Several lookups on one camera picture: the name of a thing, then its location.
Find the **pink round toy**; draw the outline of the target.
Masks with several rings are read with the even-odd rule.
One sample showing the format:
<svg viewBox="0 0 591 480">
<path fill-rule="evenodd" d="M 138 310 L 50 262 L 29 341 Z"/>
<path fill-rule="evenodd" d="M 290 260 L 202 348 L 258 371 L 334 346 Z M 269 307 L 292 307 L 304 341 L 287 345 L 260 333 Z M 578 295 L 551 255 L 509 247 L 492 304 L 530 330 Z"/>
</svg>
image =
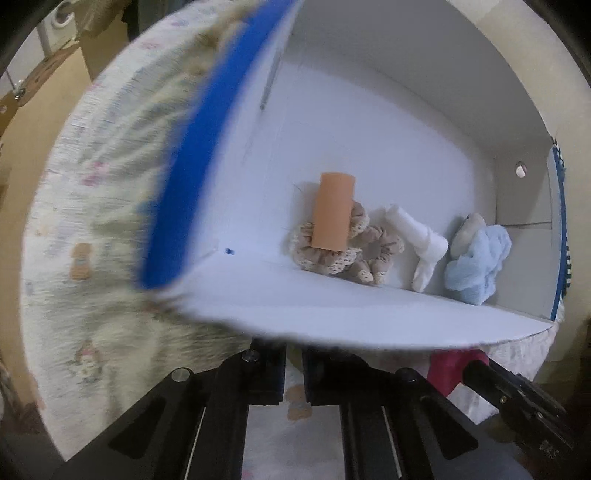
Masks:
<svg viewBox="0 0 591 480">
<path fill-rule="evenodd" d="M 427 380 L 448 397 L 462 382 L 463 371 L 472 361 L 490 364 L 489 357 L 480 349 L 435 352 L 430 357 Z"/>
</svg>

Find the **light blue fluffy scrunchie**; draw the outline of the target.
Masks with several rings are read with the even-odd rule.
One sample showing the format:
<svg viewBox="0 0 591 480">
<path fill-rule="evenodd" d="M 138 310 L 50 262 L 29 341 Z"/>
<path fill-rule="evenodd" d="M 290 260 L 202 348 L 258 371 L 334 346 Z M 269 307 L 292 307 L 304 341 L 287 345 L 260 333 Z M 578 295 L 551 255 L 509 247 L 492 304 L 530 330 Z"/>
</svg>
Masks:
<svg viewBox="0 0 591 480">
<path fill-rule="evenodd" d="M 466 217 L 450 246 L 444 286 L 460 301 L 482 305 L 496 293 L 496 278 L 512 241 L 501 225 L 487 225 L 479 213 Z"/>
</svg>

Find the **beige lace scrunchie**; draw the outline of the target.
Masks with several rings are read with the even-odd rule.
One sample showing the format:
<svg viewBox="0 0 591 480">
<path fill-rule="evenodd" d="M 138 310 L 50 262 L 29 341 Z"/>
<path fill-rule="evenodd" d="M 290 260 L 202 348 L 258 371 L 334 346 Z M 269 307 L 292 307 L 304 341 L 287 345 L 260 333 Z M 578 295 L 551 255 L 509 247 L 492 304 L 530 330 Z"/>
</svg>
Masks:
<svg viewBox="0 0 591 480">
<path fill-rule="evenodd" d="M 394 257 L 406 248 L 404 239 L 396 232 L 370 223 L 370 216 L 359 202 L 353 203 L 348 246 L 344 251 L 312 247 L 312 233 L 314 223 L 304 222 L 291 234 L 288 251 L 298 267 L 365 285 L 386 283 Z"/>
</svg>

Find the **orange cardboard tube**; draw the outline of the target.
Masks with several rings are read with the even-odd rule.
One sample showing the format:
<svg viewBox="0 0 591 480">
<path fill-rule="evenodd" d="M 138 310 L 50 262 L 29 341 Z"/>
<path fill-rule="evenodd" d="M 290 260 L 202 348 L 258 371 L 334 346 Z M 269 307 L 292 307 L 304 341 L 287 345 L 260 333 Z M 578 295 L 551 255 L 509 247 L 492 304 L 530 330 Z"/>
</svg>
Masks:
<svg viewBox="0 0 591 480">
<path fill-rule="evenodd" d="M 342 252 L 348 247 L 356 178 L 339 172 L 321 175 L 312 215 L 311 247 Z"/>
</svg>

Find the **patterned white bed sheet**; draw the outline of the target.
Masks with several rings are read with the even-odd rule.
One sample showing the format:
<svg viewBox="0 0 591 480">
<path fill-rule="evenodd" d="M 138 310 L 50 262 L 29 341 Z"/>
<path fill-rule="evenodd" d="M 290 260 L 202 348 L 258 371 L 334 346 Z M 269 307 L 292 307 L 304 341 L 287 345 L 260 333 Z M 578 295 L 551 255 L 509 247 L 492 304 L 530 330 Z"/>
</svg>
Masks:
<svg viewBox="0 0 591 480">
<path fill-rule="evenodd" d="M 211 370 L 249 347 L 151 300 L 136 276 L 176 127 L 254 9 L 196 1 L 158 21 L 96 77 L 51 150 L 23 237 L 20 307 L 61 478 L 118 478 L 142 434 L 105 455 L 100 435 L 175 369 Z"/>
</svg>

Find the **black white striped cloth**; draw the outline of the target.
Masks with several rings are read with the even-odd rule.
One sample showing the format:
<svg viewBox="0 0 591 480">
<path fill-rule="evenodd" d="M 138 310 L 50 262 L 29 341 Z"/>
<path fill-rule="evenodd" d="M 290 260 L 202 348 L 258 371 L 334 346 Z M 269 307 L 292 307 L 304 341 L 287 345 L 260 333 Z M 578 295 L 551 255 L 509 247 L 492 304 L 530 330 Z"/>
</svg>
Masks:
<svg viewBox="0 0 591 480">
<path fill-rule="evenodd" d="M 559 182 L 560 201 L 561 201 L 561 222 L 563 237 L 563 282 L 561 297 L 564 298 L 572 283 L 572 258 L 568 238 L 567 207 L 566 207 L 566 165 L 562 150 L 556 140 L 553 140 L 553 155 Z"/>
</svg>

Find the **blue white cardboard box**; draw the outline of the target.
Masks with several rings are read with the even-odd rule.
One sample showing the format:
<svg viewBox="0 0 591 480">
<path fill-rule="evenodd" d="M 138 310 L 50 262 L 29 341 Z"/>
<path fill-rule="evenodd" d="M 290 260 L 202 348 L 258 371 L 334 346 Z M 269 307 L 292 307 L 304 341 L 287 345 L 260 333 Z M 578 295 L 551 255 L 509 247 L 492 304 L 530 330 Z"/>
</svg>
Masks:
<svg viewBox="0 0 591 480">
<path fill-rule="evenodd" d="M 445 1 L 264 1 L 175 130 L 139 274 L 191 320 L 387 350 L 526 338 L 556 318 L 565 197 L 552 137 L 509 64 Z M 399 205 L 450 236 L 471 213 L 512 249 L 482 306 L 437 268 L 411 289 L 305 272 L 287 256 L 325 172 L 374 217 Z"/>
</svg>

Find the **brown door mat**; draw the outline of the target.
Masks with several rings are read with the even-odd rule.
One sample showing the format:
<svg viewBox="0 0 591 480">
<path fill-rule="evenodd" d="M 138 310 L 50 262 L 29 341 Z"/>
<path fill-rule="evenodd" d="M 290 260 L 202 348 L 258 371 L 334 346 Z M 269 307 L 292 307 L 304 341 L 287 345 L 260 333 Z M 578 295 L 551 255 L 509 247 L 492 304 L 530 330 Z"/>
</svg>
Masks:
<svg viewBox="0 0 591 480">
<path fill-rule="evenodd" d="M 16 91 L 15 99 L 18 106 L 26 105 L 55 71 L 78 49 L 78 43 L 62 48 L 35 67 Z"/>
</svg>

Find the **white washing machine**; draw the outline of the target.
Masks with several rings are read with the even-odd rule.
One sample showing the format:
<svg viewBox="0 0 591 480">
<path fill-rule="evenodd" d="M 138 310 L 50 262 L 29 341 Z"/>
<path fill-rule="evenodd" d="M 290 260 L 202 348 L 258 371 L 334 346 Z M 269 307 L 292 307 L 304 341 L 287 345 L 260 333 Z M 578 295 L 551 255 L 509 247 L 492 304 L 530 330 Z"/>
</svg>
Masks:
<svg viewBox="0 0 591 480">
<path fill-rule="evenodd" d="M 81 1 L 61 1 L 36 27 L 46 57 L 76 37 L 76 8 L 79 4 Z"/>
</svg>

